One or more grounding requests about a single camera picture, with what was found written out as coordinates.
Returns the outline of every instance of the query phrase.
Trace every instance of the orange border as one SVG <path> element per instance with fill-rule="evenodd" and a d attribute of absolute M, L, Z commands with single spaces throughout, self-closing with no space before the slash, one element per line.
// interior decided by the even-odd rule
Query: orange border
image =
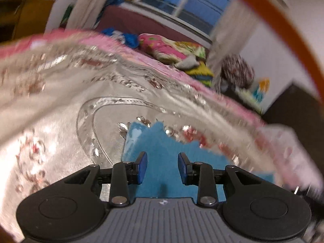
<path fill-rule="evenodd" d="M 315 60 L 311 50 L 308 48 L 301 35 L 289 22 L 284 14 L 276 8 L 269 0 L 243 0 L 254 10 L 270 27 L 281 37 L 287 46 L 295 53 L 304 68 L 312 77 L 321 100 L 324 98 L 324 79 L 320 65 Z"/>

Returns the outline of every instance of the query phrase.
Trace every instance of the blue fabric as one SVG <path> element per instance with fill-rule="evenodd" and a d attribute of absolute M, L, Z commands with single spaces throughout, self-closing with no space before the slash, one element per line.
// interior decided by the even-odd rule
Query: blue fabric
<path fill-rule="evenodd" d="M 101 33 L 103 33 L 105 35 L 112 36 L 114 31 L 115 31 L 115 29 L 113 27 L 109 27 L 109 28 L 102 30 Z M 140 43 L 138 41 L 137 35 L 123 33 L 123 36 L 125 38 L 125 45 L 127 45 L 128 47 L 134 49 L 139 46 Z"/>
<path fill-rule="evenodd" d="M 100 19 L 102 18 L 102 15 L 103 15 L 103 12 L 105 11 L 105 8 L 108 6 L 108 5 L 120 5 L 121 3 L 123 3 L 124 0 L 106 0 L 102 10 L 100 11 L 99 15 L 98 15 L 98 18 L 96 20 L 96 23 L 98 23 L 100 21 Z"/>
<path fill-rule="evenodd" d="M 135 161 L 141 151 L 147 152 L 148 165 L 143 183 L 130 185 L 130 196 L 176 198 L 192 197 L 197 199 L 197 186 L 182 184 L 178 171 L 178 154 L 185 152 L 191 162 L 202 161 L 214 169 L 224 169 L 231 162 L 223 155 L 199 148 L 198 142 L 182 144 L 165 134 L 161 122 L 151 128 L 133 122 L 127 133 L 123 161 Z M 260 174 L 261 178 L 273 182 L 272 174 Z M 225 201 L 222 185 L 217 185 L 219 201 Z"/>
<path fill-rule="evenodd" d="M 207 75 L 190 75 L 190 76 L 196 80 L 213 80 L 212 76 L 207 76 Z"/>
<path fill-rule="evenodd" d="M 256 99 L 256 101 L 260 103 L 263 100 L 265 94 L 260 91 L 260 86 L 258 86 L 258 88 L 253 92 L 252 95 Z"/>

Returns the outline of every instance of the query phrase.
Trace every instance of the wooden furniture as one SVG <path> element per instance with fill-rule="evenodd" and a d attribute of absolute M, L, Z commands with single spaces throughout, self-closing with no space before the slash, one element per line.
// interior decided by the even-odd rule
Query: wooden furniture
<path fill-rule="evenodd" d="M 55 0 L 0 0 L 0 43 L 45 31 Z"/>

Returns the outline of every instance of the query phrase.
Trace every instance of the white curtain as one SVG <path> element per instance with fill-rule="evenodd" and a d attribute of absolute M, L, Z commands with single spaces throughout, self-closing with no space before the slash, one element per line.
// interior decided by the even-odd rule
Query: white curtain
<path fill-rule="evenodd" d="M 77 0 L 67 22 L 67 28 L 91 28 L 106 0 Z"/>
<path fill-rule="evenodd" d="M 221 61 L 238 54 L 259 22 L 258 16 L 240 0 L 232 0 L 212 33 L 212 45 L 206 64 L 213 71 L 212 88 L 219 91 Z"/>

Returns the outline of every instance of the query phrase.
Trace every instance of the metal screw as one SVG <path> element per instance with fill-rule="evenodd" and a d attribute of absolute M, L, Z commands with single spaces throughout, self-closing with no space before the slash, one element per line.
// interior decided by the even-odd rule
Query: metal screw
<path fill-rule="evenodd" d="M 127 202 L 127 198 L 124 196 L 114 196 L 111 202 L 115 205 L 122 205 Z"/>
<path fill-rule="evenodd" d="M 294 194 L 297 194 L 299 190 L 299 186 L 296 187 L 296 190 L 294 191 Z"/>
<path fill-rule="evenodd" d="M 200 202 L 203 205 L 212 205 L 212 204 L 216 203 L 216 199 L 211 196 L 203 196 L 203 197 L 201 197 Z"/>

